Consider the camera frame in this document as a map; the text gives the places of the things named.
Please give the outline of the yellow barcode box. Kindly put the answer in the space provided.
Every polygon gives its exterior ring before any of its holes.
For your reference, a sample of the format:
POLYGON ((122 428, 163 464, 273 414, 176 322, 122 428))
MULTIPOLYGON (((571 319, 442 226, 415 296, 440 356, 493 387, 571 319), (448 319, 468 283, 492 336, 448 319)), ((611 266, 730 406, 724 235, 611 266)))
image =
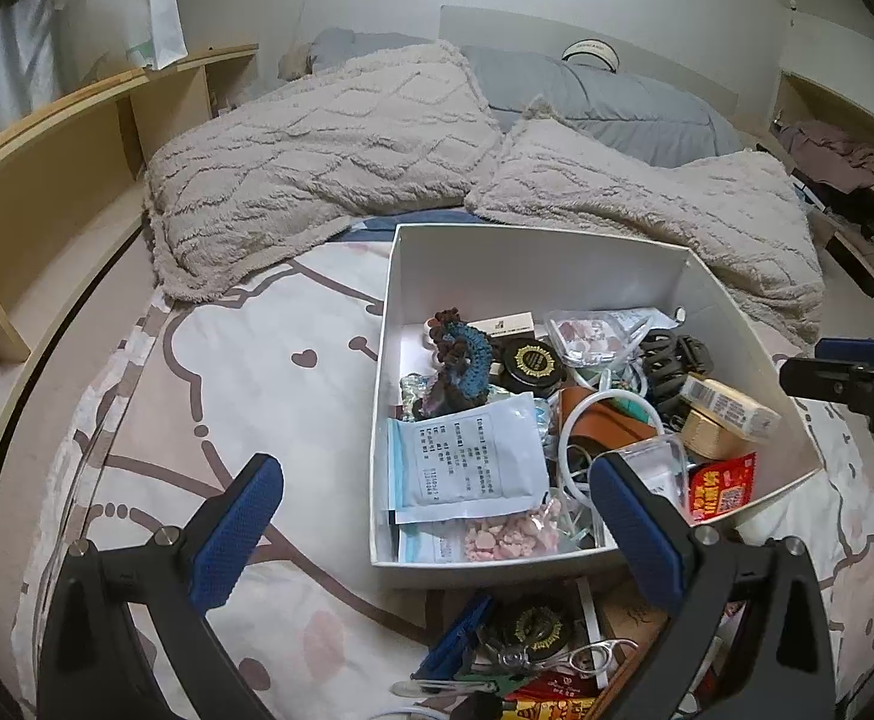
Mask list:
POLYGON ((777 411, 720 380, 689 376, 679 395, 692 410, 700 411, 730 433, 750 442, 767 442, 780 424, 777 411))

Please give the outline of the white medicine sachet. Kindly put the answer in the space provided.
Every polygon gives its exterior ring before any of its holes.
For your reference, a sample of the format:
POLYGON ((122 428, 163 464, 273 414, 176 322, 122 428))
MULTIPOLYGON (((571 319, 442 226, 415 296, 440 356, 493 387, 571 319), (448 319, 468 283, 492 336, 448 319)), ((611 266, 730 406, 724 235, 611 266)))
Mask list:
POLYGON ((388 509, 400 525, 531 511, 549 489, 534 398, 388 422, 388 509))

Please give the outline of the red packet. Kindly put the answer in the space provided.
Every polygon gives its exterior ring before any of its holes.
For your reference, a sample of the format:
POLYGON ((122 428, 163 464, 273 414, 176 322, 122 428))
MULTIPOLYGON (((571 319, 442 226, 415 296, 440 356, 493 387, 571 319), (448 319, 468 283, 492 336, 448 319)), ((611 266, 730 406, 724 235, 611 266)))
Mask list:
POLYGON ((749 504, 756 465, 757 455, 749 452, 694 466, 689 475, 690 522, 708 522, 749 504))

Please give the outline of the closet shelf with clothes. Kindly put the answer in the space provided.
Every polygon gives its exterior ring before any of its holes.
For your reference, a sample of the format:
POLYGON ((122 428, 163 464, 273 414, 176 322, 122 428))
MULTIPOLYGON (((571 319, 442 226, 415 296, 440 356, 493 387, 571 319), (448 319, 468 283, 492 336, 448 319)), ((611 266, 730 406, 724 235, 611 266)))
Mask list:
POLYGON ((772 132, 827 218, 824 247, 874 299, 874 114, 794 71, 780 75, 772 132))

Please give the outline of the round black tin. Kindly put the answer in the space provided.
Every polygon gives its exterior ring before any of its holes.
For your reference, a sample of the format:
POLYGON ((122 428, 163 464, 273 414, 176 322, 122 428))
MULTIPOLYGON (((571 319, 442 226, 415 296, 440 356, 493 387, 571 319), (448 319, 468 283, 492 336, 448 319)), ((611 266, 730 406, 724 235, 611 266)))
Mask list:
POLYGON ((500 366, 500 385, 513 394, 546 398, 564 382, 562 361, 544 341, 508 341, 501 348, 500 366))

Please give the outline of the grey pillow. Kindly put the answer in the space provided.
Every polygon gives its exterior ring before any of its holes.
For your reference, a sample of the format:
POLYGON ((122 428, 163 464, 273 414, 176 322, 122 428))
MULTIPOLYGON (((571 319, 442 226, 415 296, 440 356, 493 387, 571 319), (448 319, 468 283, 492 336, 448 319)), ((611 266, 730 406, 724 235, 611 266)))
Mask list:
POLYGON ((652 166, 682 166, 741 148, 722 114, 666 83, 536 52, 464 46, 461 54, 501 130, 510 130, 534 99, 542 99, 580 132, 652 166))

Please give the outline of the white cardboard shoe box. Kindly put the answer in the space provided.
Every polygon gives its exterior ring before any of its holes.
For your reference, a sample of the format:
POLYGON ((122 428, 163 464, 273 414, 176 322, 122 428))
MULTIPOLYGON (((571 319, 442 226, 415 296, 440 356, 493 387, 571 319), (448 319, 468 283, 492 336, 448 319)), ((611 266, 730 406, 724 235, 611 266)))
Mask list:
POLYGON ((620 564, 614 548, 526 561, 401 564, 388 512, 386 421, 400 378, 427 362, 422 325, 455 307, 466 319, 551 310, 658 307, 686 312, 684 328, 702 340, 715 376, 779 413, 772 440, 757 450, 754 497, 716 517, 716 527, 747 522, 819 473, 822 461, 806 422, 779 385, 757 328, 692 250, 594 232, 493 224, 403 224, 389 257, 370 439, 370 562, 396 589, 454 589, 597 574, 620 564))

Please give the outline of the blue metallic lighter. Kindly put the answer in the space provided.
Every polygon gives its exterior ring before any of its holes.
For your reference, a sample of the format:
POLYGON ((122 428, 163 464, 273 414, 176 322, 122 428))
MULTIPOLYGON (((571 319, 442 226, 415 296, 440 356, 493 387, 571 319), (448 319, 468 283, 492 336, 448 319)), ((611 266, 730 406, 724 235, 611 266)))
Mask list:
POLYGON ((492 596, 479 590, 469 598, 450 628, 446 629, 437 644, 421 661, 419 668, 411 674, 412 679, 432 679, 432 681, 453 681, 464 668, 464 663, 473 655, 477 645, 477 631, 491 605, 492 596))

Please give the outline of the white headphones on bed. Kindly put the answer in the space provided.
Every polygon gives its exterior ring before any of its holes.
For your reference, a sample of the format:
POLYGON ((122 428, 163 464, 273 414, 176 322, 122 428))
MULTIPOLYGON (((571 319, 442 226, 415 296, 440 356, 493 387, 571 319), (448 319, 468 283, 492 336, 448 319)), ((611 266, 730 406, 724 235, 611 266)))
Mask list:
POLYGON ((603 39, 594 39, 594 37, 580 39, 580 41, 570 44, 562 52, 562 60, 590 64, 611 73, 617 73, 620 68, 620 57, 617 50, 603 39))

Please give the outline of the wooden side shelf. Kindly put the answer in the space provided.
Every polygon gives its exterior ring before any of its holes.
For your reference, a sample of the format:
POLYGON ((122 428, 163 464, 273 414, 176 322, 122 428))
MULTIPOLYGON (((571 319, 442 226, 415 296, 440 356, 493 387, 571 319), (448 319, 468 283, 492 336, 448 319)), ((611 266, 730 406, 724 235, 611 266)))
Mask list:
POLYGON ((140 226, 142 174, 207 122, 256 46, 211 47, 67 94, 0 133, 0 360, 23 362, 140 226))

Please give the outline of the beige textured blanket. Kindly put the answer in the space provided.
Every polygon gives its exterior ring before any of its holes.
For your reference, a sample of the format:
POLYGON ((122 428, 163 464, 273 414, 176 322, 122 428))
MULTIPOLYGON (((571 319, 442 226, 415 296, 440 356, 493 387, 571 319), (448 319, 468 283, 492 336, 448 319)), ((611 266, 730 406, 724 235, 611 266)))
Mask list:
POLYGON ((448 43, 385 49, 181 133, 147 167, 165 293, 208 302, 362 218, 461 206, 483 220, 684 245, 746 316, 816 341, 824 278, 783 164, 736 151, 652 166, 534 99, 510 127, 448 43))

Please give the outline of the grey curtain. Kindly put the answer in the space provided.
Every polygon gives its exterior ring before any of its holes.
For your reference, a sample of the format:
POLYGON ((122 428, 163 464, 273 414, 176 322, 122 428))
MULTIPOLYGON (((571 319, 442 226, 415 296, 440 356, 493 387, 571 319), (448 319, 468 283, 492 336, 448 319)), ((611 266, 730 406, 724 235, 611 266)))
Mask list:
POLYGON ((0 9, 0 133, 61 96, 53 0, 0 9))

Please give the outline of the white paper shopping bag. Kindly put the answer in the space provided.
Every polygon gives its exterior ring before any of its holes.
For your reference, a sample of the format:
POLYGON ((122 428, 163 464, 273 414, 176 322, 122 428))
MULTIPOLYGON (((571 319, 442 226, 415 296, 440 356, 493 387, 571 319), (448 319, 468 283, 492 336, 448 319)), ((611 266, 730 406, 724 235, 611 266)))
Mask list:
POLYGON ((119 0, 124 55, 135 67, 169 68, 188 48, 178 0, 119 0))

